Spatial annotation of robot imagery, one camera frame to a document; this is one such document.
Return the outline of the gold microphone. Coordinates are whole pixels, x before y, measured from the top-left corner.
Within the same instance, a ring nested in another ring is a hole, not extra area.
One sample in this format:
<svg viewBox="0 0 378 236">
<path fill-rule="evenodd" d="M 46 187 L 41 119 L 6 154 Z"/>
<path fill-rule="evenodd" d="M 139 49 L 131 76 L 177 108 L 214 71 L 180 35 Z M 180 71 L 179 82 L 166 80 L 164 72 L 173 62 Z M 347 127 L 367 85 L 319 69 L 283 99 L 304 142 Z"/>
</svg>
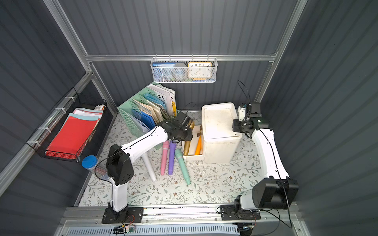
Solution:
<svg viewBox="0 0 378 236">
<path fill-rule="evenodd" d="M 192 121 L 192 123 L 190 124 L 190 128 L 193 129 L 195 126 L 195 122 Z M 189 154 L 189 150 L 190 150 L 190 145 L 191 145 L 191 141 L 185 141 L 185 145 L 184 145 L 184 156 L 188 156 Z"/>
</svg>

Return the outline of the purple microphone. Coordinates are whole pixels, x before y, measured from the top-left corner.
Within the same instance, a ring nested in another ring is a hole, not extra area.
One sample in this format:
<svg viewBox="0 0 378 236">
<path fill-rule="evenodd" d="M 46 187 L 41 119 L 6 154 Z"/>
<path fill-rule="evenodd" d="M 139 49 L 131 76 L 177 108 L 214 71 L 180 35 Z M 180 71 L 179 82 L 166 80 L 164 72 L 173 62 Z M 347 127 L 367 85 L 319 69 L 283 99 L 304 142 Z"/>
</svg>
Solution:
<svg viewBox="0 0 378 236">
<path fill-rule="evenodd" d="M 172 176 L 174 171 L 176 143 L 171 142 L 169 144 L 169 161 L 168 161 L 168 175 Z"/>
</svg>

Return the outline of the pink microphone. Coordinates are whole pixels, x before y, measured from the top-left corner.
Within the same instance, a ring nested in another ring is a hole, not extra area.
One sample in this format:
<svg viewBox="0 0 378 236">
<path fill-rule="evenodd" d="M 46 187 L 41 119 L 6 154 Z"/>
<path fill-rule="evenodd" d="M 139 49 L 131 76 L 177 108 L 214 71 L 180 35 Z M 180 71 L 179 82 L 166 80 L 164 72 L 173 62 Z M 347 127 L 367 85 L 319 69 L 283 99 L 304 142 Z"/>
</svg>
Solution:
<svg viewBox="0 0 378 236">
<path fill-rule="evenodd" d="M 161 165 L 160 165 L 160 175 L 165 174 L 166 163 L 167 163 L 167 154 L 169 150 L 169 141 L 165 141 L 162 144 L 162 156 L 161 156 Z"/>
</svg>

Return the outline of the white bottom drawer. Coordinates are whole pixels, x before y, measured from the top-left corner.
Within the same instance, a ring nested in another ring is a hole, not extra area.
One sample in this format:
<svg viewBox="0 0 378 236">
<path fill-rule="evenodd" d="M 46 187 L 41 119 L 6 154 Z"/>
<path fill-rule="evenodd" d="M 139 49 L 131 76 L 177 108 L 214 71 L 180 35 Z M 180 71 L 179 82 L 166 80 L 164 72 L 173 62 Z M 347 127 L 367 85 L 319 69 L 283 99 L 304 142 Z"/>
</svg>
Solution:
<svg viewBox="0 0 378 236">
<path fill-rule="evenodd" d="M 202 136 L 198 136 L 199 133 L 202 131 L 200 130 L 201 125 L 195 125 L 193 128 L 193 138 L 189 145 L 189 151 L 187 155 L 183 155 L 183 159 L 185 162 L 188 161 L 203 161 L 204 155 L 202 154 L 202 149 L 200 150 L 199 154 L 196 154 L 197 146 L 200 143 L 202 146 Z"/>
</svg>

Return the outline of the white three-drawer storage unit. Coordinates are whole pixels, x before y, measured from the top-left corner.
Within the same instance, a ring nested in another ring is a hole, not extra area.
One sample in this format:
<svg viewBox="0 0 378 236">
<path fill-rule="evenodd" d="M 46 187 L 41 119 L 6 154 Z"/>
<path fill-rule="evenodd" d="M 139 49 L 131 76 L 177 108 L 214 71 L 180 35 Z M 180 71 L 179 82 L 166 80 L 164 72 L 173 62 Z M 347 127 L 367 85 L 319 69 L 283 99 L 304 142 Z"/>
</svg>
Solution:
<svg viewBox="0 0 378 236">
<path fill-rule="evenodd" d="M 202 155 L 205 163 L 230 163 L 240 144 L 242 134 L 232 129 L 238 118 L 231 102 L 205 105 L 202 114 Z"/>
</svg>

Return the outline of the white microphone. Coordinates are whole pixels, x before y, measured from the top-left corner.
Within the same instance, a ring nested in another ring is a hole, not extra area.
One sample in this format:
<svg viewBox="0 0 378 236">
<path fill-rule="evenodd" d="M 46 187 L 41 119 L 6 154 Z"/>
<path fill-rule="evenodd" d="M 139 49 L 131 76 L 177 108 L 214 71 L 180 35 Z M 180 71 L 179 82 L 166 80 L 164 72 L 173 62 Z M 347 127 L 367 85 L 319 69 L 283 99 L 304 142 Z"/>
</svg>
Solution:
<svg viewBox="0 0 378 236">
<path fill-rule="evenodd" d="M 151 163 L 151 161 L 150 161 L 150 159 L 149 159 L 148 153 L 145 152 L 144 154 L 142 154 L 141 157 L 142 157 L 142 159 L 143 159 L 143 161 L 144 161 L 144 163 L 145 163 L 145 166 L 146 166 L 147 172 L 148 172 L 148 174 L 149 174 L 149 176 L 150 176 L 152 182 L 156 182 L 157 177 L 156 177 L 156 174 L 155 174 L 154 168 L 153 168 L 153 166 L 152 166 L 152 163 Z"/>
</svg>

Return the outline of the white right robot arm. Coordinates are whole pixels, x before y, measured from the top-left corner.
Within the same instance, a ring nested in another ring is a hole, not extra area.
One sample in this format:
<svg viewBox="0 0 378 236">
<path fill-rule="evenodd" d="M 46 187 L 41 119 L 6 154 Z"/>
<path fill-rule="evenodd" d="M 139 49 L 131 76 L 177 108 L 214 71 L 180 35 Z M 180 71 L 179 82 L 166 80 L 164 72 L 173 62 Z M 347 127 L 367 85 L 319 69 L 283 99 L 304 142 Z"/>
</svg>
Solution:
<svg viewBox="0 0 378 236">
<path fill-rule="evenodd" d="M 233 120 L 234 132 L 245 134 L 254 142 L 260 158 L 262 180 L 252 190 L 239 195 L 234 210 L 263 208 L 289 209 L 298 190 L 298 182 L 289 177 L 280 159 L 269 120 L 261 113 L 260 103 L 242 104 L 239 118 Z"/>
</svg>

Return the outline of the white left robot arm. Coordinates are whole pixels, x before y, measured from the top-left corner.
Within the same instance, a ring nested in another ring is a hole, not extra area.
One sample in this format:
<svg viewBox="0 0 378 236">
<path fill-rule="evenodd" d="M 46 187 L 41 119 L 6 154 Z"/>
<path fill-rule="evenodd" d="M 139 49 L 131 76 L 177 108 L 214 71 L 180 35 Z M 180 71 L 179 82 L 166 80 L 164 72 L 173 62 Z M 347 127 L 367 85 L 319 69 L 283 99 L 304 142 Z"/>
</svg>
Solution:
<svg viewBox="0 0 378 236">
<path fill-rule="evenodd" d="M 122 146 L 115 144 L 110 148 L 105 166 L 112 184 L 112 200 L 109 205 L 114 212 L 120 212 L 129 206 L 127 192 L 128 182 L 134 176 L 133 163 L 165 141 L 190 141 L 193 138 L 193 129 L 190 127 L 192 122 L 191 117 L 180 112 L 173 119 L 160 122 L 136 140 Z"/>
</svg>

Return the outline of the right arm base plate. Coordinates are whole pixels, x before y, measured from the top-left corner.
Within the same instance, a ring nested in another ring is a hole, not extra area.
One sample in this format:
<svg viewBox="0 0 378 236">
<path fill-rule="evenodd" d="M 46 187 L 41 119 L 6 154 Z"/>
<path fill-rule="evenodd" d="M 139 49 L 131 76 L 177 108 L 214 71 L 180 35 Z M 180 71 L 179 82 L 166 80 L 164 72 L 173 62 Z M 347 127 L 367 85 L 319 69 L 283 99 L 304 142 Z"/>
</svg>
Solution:
<svg viewBox="0 0 378 236">
<path fill-rule="evenodd" d="M 223 221 L 260 220 L 260 212 L 255 210 L 236 209 L 234 205 L 220 205 L 216 209 Z"/>
</svg>

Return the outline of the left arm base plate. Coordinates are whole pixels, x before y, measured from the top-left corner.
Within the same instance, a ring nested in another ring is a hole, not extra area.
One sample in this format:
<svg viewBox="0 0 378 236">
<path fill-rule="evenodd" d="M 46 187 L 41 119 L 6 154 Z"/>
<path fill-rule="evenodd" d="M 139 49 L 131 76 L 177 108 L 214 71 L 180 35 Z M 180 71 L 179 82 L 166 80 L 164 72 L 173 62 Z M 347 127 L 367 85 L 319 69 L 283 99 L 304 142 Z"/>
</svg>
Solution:
<svg viewBox="0 0 378 236">
<path fill-rule="evenodd" d="M 143 217 L 143 207 L 128 207 L 126 206 L 119 212 L 116 212 L 112 205 L 108 203 L 108 207 L 105 209 L 102 224 L 115 224 L 115 223 L 141 223 Z"/>
</svg>

